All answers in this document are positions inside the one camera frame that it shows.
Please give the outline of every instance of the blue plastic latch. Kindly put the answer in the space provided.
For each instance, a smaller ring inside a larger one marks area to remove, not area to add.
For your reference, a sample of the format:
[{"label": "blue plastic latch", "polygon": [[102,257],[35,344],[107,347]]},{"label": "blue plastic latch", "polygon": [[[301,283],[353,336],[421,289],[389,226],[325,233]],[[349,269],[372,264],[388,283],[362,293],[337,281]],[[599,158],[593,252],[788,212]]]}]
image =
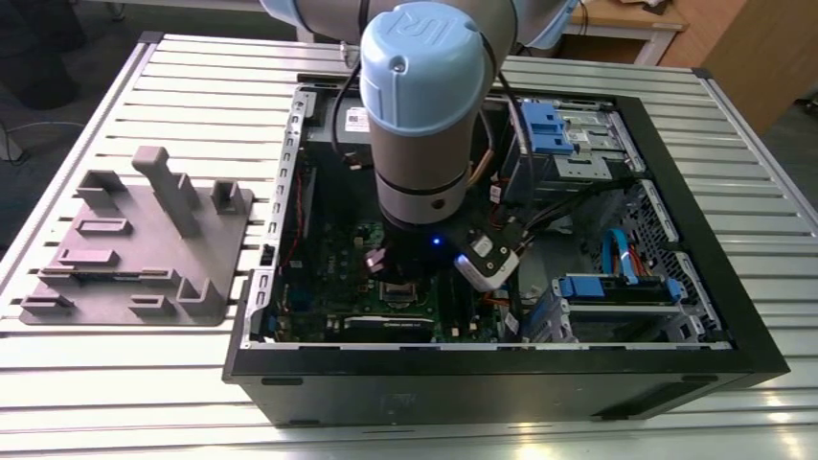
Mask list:
[{"label": "blue plastic latch", "polygon": [[560,278],[560,293],[561,297],[573,297],[573,285],[569,278]]},{"label": "blue plastic latch", "polygon": [[561,297],[604,297],[601,282],[595,276],[568,276],[560,279]]},{"label": "blue plastic latch", "polygon": [[681,299],[681,285],[672,278],[668,278],[665,285],[667,291],[669,292],[669,298],[673,300],[673,302],[679,302]]},{"label": "blue plastic latch", "polygon": [[564,121],[549,103],[522,103],[522,118],[534,153],[569,155],[573,144],[564,137]]}]

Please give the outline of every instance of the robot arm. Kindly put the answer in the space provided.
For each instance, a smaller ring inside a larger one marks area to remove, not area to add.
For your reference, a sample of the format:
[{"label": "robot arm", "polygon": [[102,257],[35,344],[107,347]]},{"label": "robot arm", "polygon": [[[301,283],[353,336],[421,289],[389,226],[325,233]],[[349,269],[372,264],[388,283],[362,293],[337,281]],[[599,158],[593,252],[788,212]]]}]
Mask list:
[{"label": "robot arm", "polygon": [[[370,121],[378,205],[385,219],[396,228],[409,228],[409,234],[446,235],[448,229],[462,228],[452,220],[465,198],[470,134],[482,99],[514,43],[552,46],[576,4],[261,0],[273,17],[360,43],[358,86]],[[401,246],[410,246],[413,237],[400,238]],[[480,240],[474,247],[457,241],[452,259],[474,288],[490,290],[517,260],[506,245]],[[489,246],[496,250],[485,252]]]}]

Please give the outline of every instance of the aluminum slotted table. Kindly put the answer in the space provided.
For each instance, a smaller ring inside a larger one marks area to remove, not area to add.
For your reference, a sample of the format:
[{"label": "aluminum slotted table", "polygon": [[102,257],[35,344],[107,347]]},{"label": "aluminum slotted table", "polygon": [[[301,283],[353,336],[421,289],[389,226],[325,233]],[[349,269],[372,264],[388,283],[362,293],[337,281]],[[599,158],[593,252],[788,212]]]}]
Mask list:
[{"label": "aluminum slotted table", "polygon": [[[684,69],[589,62],[512,58],[504,65],[517,88],[641,98],[791,374],[643,422],[278,430],[221,382],[221,366],[270,212],[296,74],[346,68],[329,45],[142,38],[0,264],[0,455],[818,457],[818,218],[709,80]],[[216,328],[26,326],[18,301],[81,204],[75,183],[87,169],[137,183],[130,155],[145,144],[166,147],[170,169],[194,186],[233,178],[256,194],[226,321]]]}]

